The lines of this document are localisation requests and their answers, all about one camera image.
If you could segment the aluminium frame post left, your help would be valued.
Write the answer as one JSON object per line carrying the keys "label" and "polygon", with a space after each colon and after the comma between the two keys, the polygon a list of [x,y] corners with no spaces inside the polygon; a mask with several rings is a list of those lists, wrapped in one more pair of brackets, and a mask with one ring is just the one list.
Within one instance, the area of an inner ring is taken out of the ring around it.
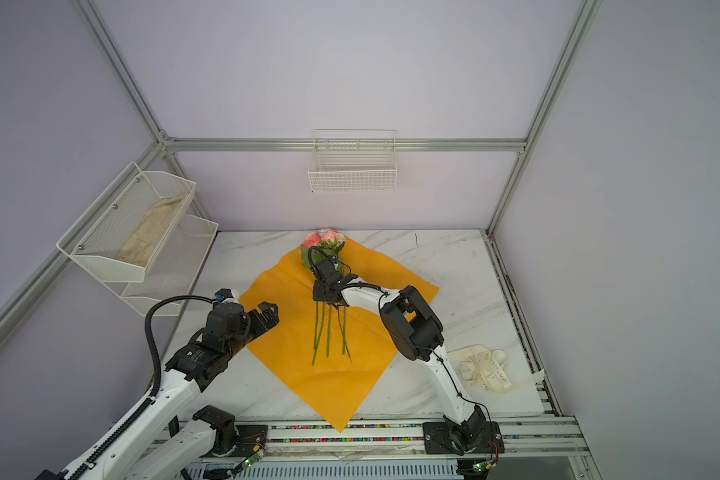
{"label": "aluminium frame post left", "polygon": [[108,27],[96,2],[90,0],[72,0],[71,4],[77,11],[127,100],[148,131],[152,141],[158,145],[163,144],[166,141],[166,133],[161,127],[153,109],[150,107],[145,94],[138,85],[123,53],[117,45],[114,34]]}

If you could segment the aluminium frame post right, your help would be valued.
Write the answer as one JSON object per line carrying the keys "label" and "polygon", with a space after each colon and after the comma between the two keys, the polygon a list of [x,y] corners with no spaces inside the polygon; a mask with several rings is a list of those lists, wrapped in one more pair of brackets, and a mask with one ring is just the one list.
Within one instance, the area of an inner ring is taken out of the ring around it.
{"label": "aluminium frame post right", "polygon": [[498,204],[487,225],[486,234],[489,237],[494,237],[499,229],[509,203],[538,144],[545,124],[553,111],[555,103],[573,67],[576,55],[591,28],[601,4],[602,2],[598,0],[585,0],[580,2],[571,29],[528,128],[525,146],[516,156],[515,163],[502,190]]}

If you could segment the lower white mesh shelf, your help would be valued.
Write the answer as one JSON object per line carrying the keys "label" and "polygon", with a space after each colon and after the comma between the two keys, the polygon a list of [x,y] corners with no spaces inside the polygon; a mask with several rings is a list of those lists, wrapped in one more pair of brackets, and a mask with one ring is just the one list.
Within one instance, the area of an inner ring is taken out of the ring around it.
{"label": "lower white mesh shelf", "polygon": [[186,214],[161,250],[146,279],[128,283],[120,299],[141,316],[157,302],[192,292],[218,224]]}

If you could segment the aluminium frame crossbar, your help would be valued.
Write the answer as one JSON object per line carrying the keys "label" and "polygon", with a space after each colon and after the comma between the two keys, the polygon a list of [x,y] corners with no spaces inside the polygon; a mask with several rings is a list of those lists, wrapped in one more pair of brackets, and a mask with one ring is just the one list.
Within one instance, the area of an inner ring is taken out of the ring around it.
{"label": "aluminium frame crossbar", "polygon": [[522,152],[524,139],[495,138],[172,138],[163,142],[174,152],[308,152],[315,148],[333,150],[383,150],[398,152]]}

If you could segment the aluminium frame post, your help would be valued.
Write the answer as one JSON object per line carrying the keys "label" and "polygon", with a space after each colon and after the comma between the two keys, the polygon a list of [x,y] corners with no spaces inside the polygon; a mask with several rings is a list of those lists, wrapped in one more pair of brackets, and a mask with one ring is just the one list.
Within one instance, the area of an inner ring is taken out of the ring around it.
{"label": "aluminium frame post", "polygon": [[601,4],[602,2],[598,0],[585,0],[580,2],[571,29],[528,128],[525,146],[516,156],[515,163],[502,190],[498,204],[487,225],[486,234],[489,237],[494,237],[499,229],[509,203],[538,144],[545,124],[553,111],[555,103],[573,67],[576,55],[591,28]]}
{"label": "aluminium frame post", "polygon": [[166,141],[166,133],[161,127],[153,109],[150,107],[145,94],[138,85],[123,53],[117,45],[114,34],[108,27],[96,2],[90,0],[72,0],[71,4],[77,11],[127,100],[148,131],[152,141],[158,145],[163,144]]}

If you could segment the beige cloth glove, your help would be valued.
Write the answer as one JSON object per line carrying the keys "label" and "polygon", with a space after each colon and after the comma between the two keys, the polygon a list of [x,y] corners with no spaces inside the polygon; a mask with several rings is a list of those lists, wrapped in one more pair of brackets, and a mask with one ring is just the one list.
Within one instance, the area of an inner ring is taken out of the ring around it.
{"label": "beige cloth glove", "polygon": [[185,199],[185,195],[163,198],[147,209],[136,230],[118,251],[116,259],[146,267]]}

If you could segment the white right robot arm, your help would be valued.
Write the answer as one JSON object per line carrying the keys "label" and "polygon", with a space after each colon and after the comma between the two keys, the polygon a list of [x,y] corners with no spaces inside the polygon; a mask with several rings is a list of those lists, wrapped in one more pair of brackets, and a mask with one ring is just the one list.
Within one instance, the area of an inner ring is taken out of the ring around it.
{"label": "white right robot arm", "polygon": [[485,453],[490,464],[497,464],[503,452],[499,426],[485,405],[463,391],[444,348],[443,325],[422,294],[412,285],[398,290],[369,283],[317,246],[307,250],[306,258],[315,277],[315,301],[378,315],[398,352],[424,368],[443,408],[446,441],[441,447],[459,456]]}

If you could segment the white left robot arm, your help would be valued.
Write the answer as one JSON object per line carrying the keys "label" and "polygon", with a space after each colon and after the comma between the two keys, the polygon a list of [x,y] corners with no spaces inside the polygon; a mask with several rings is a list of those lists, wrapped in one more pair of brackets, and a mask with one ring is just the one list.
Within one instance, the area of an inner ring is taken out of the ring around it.
{"label": "white left robot arm", "polygon": [[153,368],[147,392],[92,447],[58,472],[44,470],[41,479],[170,479],[194,460],[211,455],[262,452],[263,432],[247,439],[235,417],[207,405],[184,426],[178,416],[228,367],[249,343],[279,323],[278,307],[262,302],[246,310],[229,289],[200,300],[210,305],[199,334],[167,361],[162,361],[153,334],[155,314],[171,303],[193,300],[185,294],[153,305],[144,320]]}

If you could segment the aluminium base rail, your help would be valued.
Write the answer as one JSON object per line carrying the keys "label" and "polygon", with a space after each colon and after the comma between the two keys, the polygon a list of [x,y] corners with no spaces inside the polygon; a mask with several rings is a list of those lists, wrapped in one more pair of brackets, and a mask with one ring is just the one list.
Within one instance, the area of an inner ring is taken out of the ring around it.
{"label": "aluminium base rail", "polygon": [[431,419],[355,420],[342,431],[325,421],[240,421],[241,449],[203,455],[181,479],[226,479],[252,451],[240,479],[599,479],[572,417],[499,419],[477,430],[473,449],[453,452],[455,431]]}

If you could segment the white mesh shelf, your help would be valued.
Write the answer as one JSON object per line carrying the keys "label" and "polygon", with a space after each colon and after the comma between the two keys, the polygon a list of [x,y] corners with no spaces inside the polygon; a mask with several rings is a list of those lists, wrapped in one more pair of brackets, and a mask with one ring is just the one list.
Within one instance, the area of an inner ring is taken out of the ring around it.
{"label": "white mesh shelf", "polygon": [[218,224],[186,214],[161,250],[146,279],[128,283],[120,299],[141,316],[157,302],[192,292]]}
{"label": "white mesh shelf", "polygon": [[[187,212],[195,193],[196,183],[191,180],[165,171],[142,170],[132,163],[65,232],[56,247],[99,282],[141,283]],[[118,261],[118,251],[136,230],[146,210],[163,198],[180,195],[186,199],[147,266]]]}

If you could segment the cream printed ribbon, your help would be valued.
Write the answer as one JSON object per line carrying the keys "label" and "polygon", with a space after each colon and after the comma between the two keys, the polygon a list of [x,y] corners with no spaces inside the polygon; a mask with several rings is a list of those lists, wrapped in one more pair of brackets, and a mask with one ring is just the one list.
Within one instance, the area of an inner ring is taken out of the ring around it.
{"label": "cream printed ribbon", "polygon": [[544,369],[522,380],[512,379],[508,373],[508,356],[502,349],[488,349],[472,345],[448,353],[459,378],[470,386],[506,394],[525,386],[536,385],[546,378]]}

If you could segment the orange wrapping paper sheet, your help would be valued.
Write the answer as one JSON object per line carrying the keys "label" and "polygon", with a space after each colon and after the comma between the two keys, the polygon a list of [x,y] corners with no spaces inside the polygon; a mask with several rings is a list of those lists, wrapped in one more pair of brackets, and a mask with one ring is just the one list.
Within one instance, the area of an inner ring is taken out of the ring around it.
{"label": "orange wrapping paper sheet", "polygon": [[344,427],[359,415],[392,418],[434,413],[440,405],[423,369],[407,361],[375,314],[354,308],[346,322],[351,358],[342,355],[332,310],[330,357],[325,357],[325,314],[315,365],[313,276],[290,235],[240,249],[236,288],[247,307],[262,301],[280,308],[280,324],[250,350],[251,367],[232,373],[224,397],[248,417],[318,418]]}

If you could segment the upper white mesh shelf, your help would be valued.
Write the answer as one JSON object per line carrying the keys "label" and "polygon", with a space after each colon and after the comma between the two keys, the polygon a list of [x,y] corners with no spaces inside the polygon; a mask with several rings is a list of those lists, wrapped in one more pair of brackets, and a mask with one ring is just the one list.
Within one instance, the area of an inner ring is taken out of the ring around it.
{"label": "upper white mesh shelf", "polygon": [[[165,171],[142,170],[132,163],[65,232],[56,247],[99,282],[141,283],[187,212],[195,193],[196,183],[191,180]],[[163,198],[180,195],[186,199],[147,266],[118,261],[118,251],[136,230],[146,210]]]}

